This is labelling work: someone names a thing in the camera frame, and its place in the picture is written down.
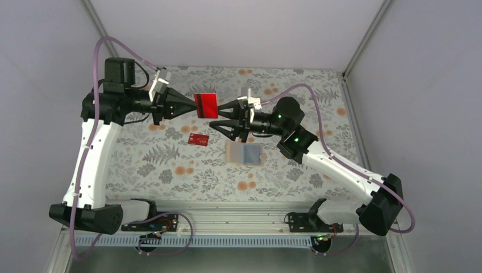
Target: floral tablecloth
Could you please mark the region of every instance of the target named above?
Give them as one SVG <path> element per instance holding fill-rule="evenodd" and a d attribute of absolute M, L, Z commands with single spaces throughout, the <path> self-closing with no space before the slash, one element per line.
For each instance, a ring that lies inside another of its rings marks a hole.
<path fill-rule="evenodd" d="M 194 93 L 216 93 L 218 104 L 236 99 L 241 86 L 266 100 L 298 83 L 316 92 L 326 142 L 333 150 L 358 163 L 342 92 L 335 71 L 218 67 L 168 67 L 170 86 L 193 98 Z M 142 71 L 136 80 L 143 83 Z M 305 112 L 302 125 L 319 135 L 314 103 L 306 89 L 291 93 Z M 265 106 L 271 111 L 274 105 Z M 128 121 L 141 119 L 132 113 Z M 276 148 L 279 137 L 255 138 L 263 149 L 263 166 L 226 163 L 226 137 L 209 128 L 210 119 L 188 113 L 160 126 L 149 117 L 125 125 L 117 140 L 106 185 L 111 199 L 209 201 L 315 201 L 320 197 L 351 199 L 352 195 L 323 173 L 299 165 Z M 190 133 L 209 135 L 209 145 L 188 144 Z"/>

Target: red credit card on table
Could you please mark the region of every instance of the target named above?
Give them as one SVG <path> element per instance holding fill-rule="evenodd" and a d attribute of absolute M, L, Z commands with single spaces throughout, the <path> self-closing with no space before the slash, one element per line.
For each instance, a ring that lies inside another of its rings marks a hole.
<path fill-rule="evenodd" d="M 194 144 L 194 145 L 207 146 L 208 140 L 209 140 L 208 135 L 190 134 L 188 143 Z"/>
<path fill-rule="evenodd" d="M 198 118 L 218 118 L 218 100 L 215 93 L 194 94 Z"/>

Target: white wall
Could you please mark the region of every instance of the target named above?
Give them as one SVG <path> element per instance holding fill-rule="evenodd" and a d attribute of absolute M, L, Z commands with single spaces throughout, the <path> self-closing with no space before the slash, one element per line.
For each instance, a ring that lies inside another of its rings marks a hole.
<path fill-rule="evenodd" d="M 418 272 L 482 271 L 481 14 L 395 1 L 348 77 L 372 168 L 402 178 L 417 216 L 404 240 Z"/>
<path fill-rule="evenodd" d="M 156 64 L 343 71 L 383 0 L 92 0 Z"/>
<path fill-rule="evenodd" d="M 43 272 L 60 231 L 48 209 L 72 177 L 98 36 L 79 1 L 8 1 L 0 26 L 1 271 Z"/>

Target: black magnetic stripe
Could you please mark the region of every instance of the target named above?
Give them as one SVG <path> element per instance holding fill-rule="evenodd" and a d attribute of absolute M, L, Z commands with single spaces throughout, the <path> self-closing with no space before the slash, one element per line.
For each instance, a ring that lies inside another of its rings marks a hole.
<path fill-rule="evenodd" d="M 200 118 L 204 118 L 204 112 L 202 111 L 201 94 L 196 94 L 196 98 L 197 98 L 197 107 L 199 109 L 199 116 Z"/>

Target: gray floor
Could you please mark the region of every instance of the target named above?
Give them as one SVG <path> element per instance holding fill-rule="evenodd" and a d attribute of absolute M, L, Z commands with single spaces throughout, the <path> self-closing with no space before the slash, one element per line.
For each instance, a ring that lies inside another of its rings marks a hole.
<path fill-rule="evenodd" d="M 330 251 L 353 238 L 334 239 Z M 67 272 L 394 272 L 384 237 L 363 236 L 347 254 L 316 257 L 303 249 L 188 249 L 173 257 L 146 257 L 130 247 L 98 247 L 82 263 L 73 260 Z"/>

